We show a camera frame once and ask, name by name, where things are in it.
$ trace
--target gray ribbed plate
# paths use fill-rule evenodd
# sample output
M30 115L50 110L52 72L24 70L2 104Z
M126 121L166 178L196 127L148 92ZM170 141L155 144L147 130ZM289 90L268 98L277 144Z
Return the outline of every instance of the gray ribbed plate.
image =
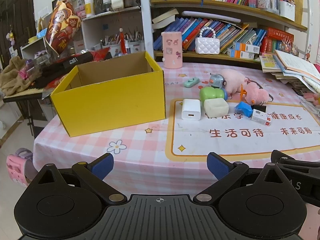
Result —
M188 196L133 195L130 202L109 207L85 233L68 240L250 240L225 226L209 206ZM297 235L282 240L301 240ZM29 236L21 240L34 240Z

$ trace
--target white flower print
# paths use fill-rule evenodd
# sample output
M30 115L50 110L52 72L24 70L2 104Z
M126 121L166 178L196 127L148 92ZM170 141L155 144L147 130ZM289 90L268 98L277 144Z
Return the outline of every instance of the white flower print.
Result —
M110 147L107 149L107 152L114 152L114 154L119 154L120 150L126 149L126 145L122 144L122 140L117 140L117 142L110 142Z

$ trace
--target pink checkered tablecloth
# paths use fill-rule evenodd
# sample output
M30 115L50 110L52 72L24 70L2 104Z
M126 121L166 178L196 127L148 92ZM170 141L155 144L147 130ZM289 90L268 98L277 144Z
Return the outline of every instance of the pink checkered tablecloth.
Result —
M166 111L175 98L199 98L199 85L208 81L210 73L220 68L233 68L258 82L273 95L274 102L299 104L300 98L270 74L241 67L184 63L177 70L164 69ZM182 83L199 77L200 83L191 89ZM112 152L115 160L113 171L105 181L123 194L194 194L211 185L215 178L207 170L206 162L176 162L165 155L168 119L140 125L69 137L58 116L43 129L34 143L33 162L37 170L46 163L58 168L69 168L74 163L90 163L105 152ZM320 151L293 155L307 161L320 159ZM245 160L250 167L263 167L270 158Z

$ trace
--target green toy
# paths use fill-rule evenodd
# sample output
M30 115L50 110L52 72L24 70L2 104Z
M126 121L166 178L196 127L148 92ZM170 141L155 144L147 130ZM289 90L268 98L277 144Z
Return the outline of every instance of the green toy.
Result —
M223 98L228 99L228 94L224 88L204 87L200 89L200 101L204 102L206 99Z

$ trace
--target white bottle with yellow label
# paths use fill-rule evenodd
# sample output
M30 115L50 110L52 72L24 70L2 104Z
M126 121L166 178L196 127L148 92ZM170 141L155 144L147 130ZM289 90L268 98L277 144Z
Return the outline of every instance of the white bottle with yellow label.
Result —
M93 0L84 0L84 9L87 17L94 16L94 4Z

